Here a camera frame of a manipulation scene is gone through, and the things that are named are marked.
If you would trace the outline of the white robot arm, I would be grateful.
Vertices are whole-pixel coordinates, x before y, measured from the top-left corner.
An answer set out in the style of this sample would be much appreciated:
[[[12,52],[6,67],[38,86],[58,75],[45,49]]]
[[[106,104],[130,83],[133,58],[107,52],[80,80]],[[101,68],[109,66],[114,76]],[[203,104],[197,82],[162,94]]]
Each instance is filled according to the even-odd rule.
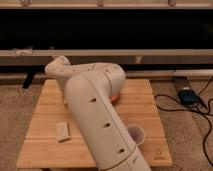
[[[46,65],[100,171],[152,171],[111,103],[126,81],[115,63],[73,65],[59,56]]]

